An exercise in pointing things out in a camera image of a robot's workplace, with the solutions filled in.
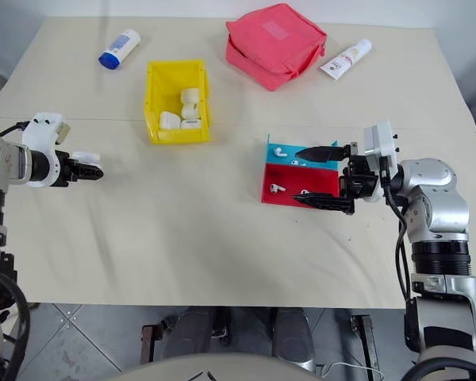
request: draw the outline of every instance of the white bottle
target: white bottle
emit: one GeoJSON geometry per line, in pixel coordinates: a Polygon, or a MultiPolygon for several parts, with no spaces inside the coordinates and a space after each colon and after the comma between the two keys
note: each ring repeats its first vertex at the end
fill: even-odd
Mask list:
{"type": "Polygon", "coordinates": [[[140,41],[141,37],[137,32],[134,32],[132,29],[126,29],[109,48],[98,57],[98,62],[108,69],[116,69],[140,41]]]}
{"type": "Polygon", "coordinates": [[[341,52],[337,57],[321,66],[321,70],[326,72],[334,79],[338,79],[351,66],[360,61],[370,50],[372,43],[366,38],[361,39],[358,43],[341,52]]]}

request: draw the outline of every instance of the white object in bin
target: white object in bin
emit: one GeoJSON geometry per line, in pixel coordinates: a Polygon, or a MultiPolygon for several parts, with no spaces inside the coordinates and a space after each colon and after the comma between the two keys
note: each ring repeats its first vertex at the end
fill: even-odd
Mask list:
{"type": "Polygon", "coordinates": [[[183,119],[199,119],[199,103],[186,103],[182,108],[183,119]]]}
{"type": "Polygon", "coordinates": [[[349,70],[351,66],[360,61],[371,49],[372,43],[368,39],[362,38],[356,45],[344,50],[333,60],[321,66],[320,69],[334,79],[338,79],[343,73],[349,70]]]}
{"type": "Polygon", "coordinates": [[[137,32],[134,32],[132,29],[126,29],[109,48],[98,57],[98,62],[108,69],[116,69],[140,41],[141,37],[137,32]]]}
{"type": "Polygon", "coordinates": [[[201,119],[186,119],[182,121],[182,129],[200,129],[201,128],[201,119]]]}
{"type": "Polygon", "coordinates": [[[200,95],[198,87],[191,87],[190,89],[183,89],[180,96],[182,103],[199,103],[200,95]]]}
{"type": "Polygon", "coordinates": [[[285,187],[281,187],[280,185],[277,185],[277,184],[271,184],[270,185],[270,192],[275,194],[277,193],[278,191],[282,191],[282,192],[285,192],[286,191],[286,188],[285,187]]]}
{"type": "Polygon", "coordinates": [[[277,157],[286,157],[287,156],[286,153],[282,153],[282,148],[280,148],[280,147],[277,147],[276,149],[274,149],[273,153],[277,157]]]}
{"type": "Polygon", "coordinates": [[[169,111],[160,113],[159,126],[161,129],[180,129],[182,119],[169,111]]]}

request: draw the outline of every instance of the red and blue box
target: red and blue box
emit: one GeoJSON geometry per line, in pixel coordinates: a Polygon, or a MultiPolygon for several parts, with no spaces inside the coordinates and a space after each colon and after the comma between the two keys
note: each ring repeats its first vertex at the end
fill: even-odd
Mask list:
{"type": "Polygon", "coordinates": [[[296,201],[293,196],[305,192],[339,196],[339,163],[313,163],[296,157],[296,152],[305,148],[307,147],[271,143],[268,136],[261,202],[309,207],[296,201]],[[282,156],[275,154],[275,150],[279,148],[282,156]],[[273,193],[272,184],[285,190],[273,193]]]}

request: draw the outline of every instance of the bottle with blue cap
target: bottle with blue cap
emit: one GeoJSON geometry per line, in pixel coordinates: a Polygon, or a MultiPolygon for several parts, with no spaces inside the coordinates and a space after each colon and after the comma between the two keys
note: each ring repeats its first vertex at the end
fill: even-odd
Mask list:
{"type": "Polygon", "coordinates": [[[134,32],[132,29],[126,29],[109,48],[98,57],[98,62],[108,69],[116,69],[140,41],[141,37],[137,32],[134,32]]]}

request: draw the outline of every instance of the blue cap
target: blue cap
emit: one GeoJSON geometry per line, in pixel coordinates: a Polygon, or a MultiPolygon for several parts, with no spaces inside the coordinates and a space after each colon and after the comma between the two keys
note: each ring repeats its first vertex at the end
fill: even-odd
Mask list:
{"type": "Polygon", "coordinates": [[[118,58],[108,52],[103,52],[102,55],[98,57],[98,62],[100,62],[103,67],[107,67],[111,70],[116,69],[120,64],[118,58]]]}

